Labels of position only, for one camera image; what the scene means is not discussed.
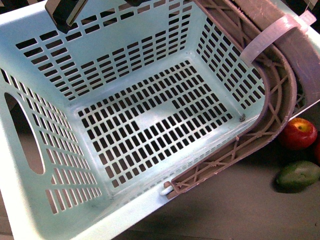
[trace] basket bottom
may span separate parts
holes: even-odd
[[[128,202],[177,176],[262,110],[264,97],[243,109],[202,59],[181,56],[117,79],[77,108],[76,125],[112,198]]]

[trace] brown handle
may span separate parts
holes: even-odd
[[[198,0],[196,4],[240,50],[261,32],[231,1]],[[297,82],[285,56],[271,45],[258,56],[253,65],[259,71],[265,87],[265,102],[259,118],[245,132],[171,182],[166,182],[165,187],[170,184],[174,189],[167,198],[188,191],[264,147],[279,134],[292,116],[296,104]]]
[[[285,15],[267,0],[235,0],[234,2],[261,31]],[[300,111],[312,106],[320,99],[319,53],[314,50],[310,40],[298,28],[287,32],[274,44],[286,57],[302,85],[305,103]]]

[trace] white plastic strap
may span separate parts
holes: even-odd
[[[306,33],[308,27],[316,20],[316,17],[310,11],[305,11],[300,16],[295,17],[286,14],[254,38],[240,54],[240,58],[248,67],[252,67],[252,62],[256,57],[283,34],[294,27],[298,27],[303,33]]]

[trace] basket handle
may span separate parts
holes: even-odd
[[[234,2],[261,31],[285,16],[285,13],[268,0],[234,0]],[[295,112],[296,116],[320,100],[320,55],[306,37],[305,29],[297,26],[278,38],[274,44],[284,54],[302,85],[305,103]]]
[[[11,115],[11,121],[14,124],[14,127],[10,129],[11,131],[15,131],[15,133],[12,133],[11,135],[18,136],[18,141],[15,142],[19,144],[19,147],[22,147],[24,159],[26,160],[29,168],[34,173],[43,175],[45,166],[42,161],[42,154],[37,144],[37,137],[32,130],[22,106],[14,96],[7,92],[4,94],[4,98],[9,110],[9,115]]]
[[[286,14],[256,36],[242,51],[240,58],[248,67],[252,67],[252,62],[282,35],[293,28],[300,28],[303,33],[306,33],[308,27],[316,20],[315,16],[309,11],[305,11],[299,17]]]
[[[239,11],[238,6],[229,0],[195,0],[195,3],[240,50],[261,32]],[[173,178],[171,182],[165,182],[164,187],[168,188],[168,191],[169,185],[173,188],[173,191],[166,195],[168,199],[187,192],[261,149],[275,139],[287,124],[297,99],[297,82],[292,67],[274,45],[261,53],[253,65],[259,71],[265,87],[265,102],[260,116],[249,129]]]

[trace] brown plastic frame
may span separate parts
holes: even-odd
[[[234,2],[195,0],[195,3],[240,50],[243,50],[261,32]],[[299,69],[298,73],[297,71],[294,73],[286,57],[274,45],[261,53],[253,65],[259,71],[265,88],[265,101],[260,116],[249,129],[173,178],[171,182],[166,182],[165,188],[173,187],[173,191],[167,195],[168,199],[185,193],[270,143],[292,116],[297,98],[295,73],[299,75]],[[303,82],[301,84],[303,89],[308,88]]]

